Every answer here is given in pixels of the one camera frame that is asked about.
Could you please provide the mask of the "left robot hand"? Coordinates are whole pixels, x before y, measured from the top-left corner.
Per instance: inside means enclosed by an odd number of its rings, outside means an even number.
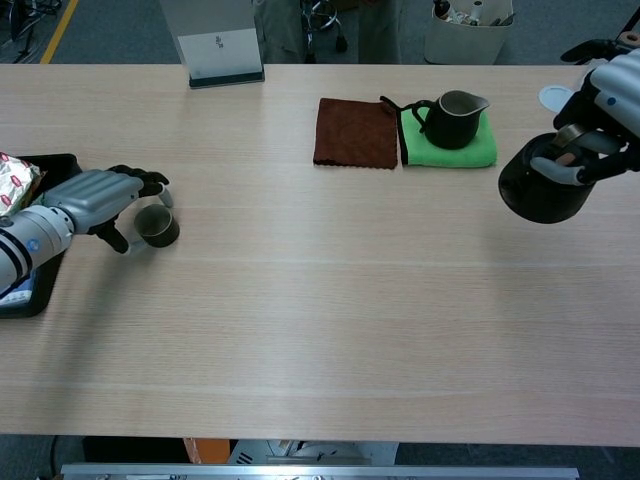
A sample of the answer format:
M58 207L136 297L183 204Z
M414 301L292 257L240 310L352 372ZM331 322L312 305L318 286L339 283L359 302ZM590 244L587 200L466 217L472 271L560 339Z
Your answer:
M41 204L65 213L76 234L95 235L120 254L130 250L116 228L119 215L140 198L156 196L168 208L170 181L161 173L116 165L87 170L45 191Z

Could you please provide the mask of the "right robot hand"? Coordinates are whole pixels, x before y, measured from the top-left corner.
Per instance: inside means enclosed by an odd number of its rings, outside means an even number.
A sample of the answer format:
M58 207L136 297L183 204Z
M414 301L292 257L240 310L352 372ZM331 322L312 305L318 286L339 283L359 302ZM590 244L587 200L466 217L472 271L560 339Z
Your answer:
M575 64L599 59L554 118L550 145L530 160L554 183L586 186L639 170L639 50L594 39L561 55Z

